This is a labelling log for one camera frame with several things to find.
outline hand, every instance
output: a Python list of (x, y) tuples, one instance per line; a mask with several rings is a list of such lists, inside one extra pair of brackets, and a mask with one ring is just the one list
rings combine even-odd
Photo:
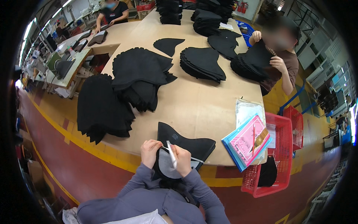
[(163, 146), (163, 143), (156, 140), (145, 141), (140, 147), (140, 156), (142, 157), (142, 163), (152, 169), (156, 161), (156, 152)]
[(182, 177), (186, 177), (192, 171), (190, 165), (192, 154), (177, 145), (172, 145), (171, 149), (177, 160), (176, 170)]
[(96, 29), (95, 29), (95, 34), (97, 34), (98, 32), (100, 32), (101, 31), (101, 27), (96, 27)]
[(261, 40), (261, 31), (258, 30), (254, 31), (252, 33), (252, 38), (255, 42), (259, 42)]
[(112, 26), (112, 25), (114, 25), (114, 23), (116, 22), (116, 20), (114, 19), (114, 20), (112, 20), (111, 22), (110, 22), (110, 24), (109, 24), (109, 26)]
[(287, 72), (287, 67), (282, 58), (274, 56), (270, 60), (270, 65), (274, 68), (277, 68), (281, 73)]

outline pink notebook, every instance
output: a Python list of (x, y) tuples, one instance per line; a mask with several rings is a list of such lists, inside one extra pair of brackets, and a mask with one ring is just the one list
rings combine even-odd
[(247, 125), (229, 142), (232, 148), (236, 151), (239, 158), (244, 162), (246, 166), (249, 166), (256, 156), (261, 152), (262, 148), (270, 138), (270, 134), (267, 132), (262, 143), (255, 147), (254, 154), (252, 154), (253, 144), (253, 125), (255, 124), (255, 139), (265, 129), (260, 117), (256, 115), (250, 120)]

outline pen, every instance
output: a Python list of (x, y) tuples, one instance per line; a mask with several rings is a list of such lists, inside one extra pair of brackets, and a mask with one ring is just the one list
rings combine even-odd
[(255, 149), (255, 124), (253, 125), (253, 137), (252, 137), (252, 156)]

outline black t-shirt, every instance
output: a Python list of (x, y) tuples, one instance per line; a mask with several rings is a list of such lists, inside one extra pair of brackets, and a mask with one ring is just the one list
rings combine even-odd
[[(121, 17), (123, 15), (122, 13), (126, 10), (128, 10), (127, 4), (120, 1), (118, 6), (113, 11), (109, 8), (103, 8), (101, 9), (100, 13), (105, 15), (105, 18), (109, 24), (112, 20)], [(128, 19), (117, 21), (115, 22), (115, 24), (126, 23), (126, 22), (128, 22)]]

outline woman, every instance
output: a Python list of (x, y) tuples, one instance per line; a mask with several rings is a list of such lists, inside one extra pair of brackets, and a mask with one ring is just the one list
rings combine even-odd
[(128, 22), (129, 10), (126, 3), (117, 0), (105, 0), (105, 7), (101, 9), (97, 18), (95, 34), (101, 31), (101, 21), (106, 17), (110, 26)]
[(276, 16), (263, 27), (262, 33), (254, 31), (249, 43), (254, 45), (263, 38), (266, 48), (271, 48), (277, 56), (270, 60), (271, 68), (265, 70), (270, 79), (260, 83), (262, 95), (267, 95), (276, 82), (282, 78), (282, 90), (290, 95), (295, 87), (298, 72), (298, 59), (294, 47), (301, 38), (301, 29), (290, 18)]
[(79, 222), (107, 223), (151, 213), (157, 209), (168, 224), (229, 224), (219, 198), (201, 180), (198, 172), (190, 167), (189, 151), (179, 146), (172, 147), (177, 160), (176, 170), (183, 177), (186, 191), (203, 206), (205, 220), (198, 207), (188, 203), (182, 194), (173, 189), (160, 188), (160, 179), (152, 181), (156, 152), (161, 146), (163, 144), (160, 141), (145, 141), (140, 148), (141, 165), (132, 179), (115, 198), (81, 203), (77, 213)]

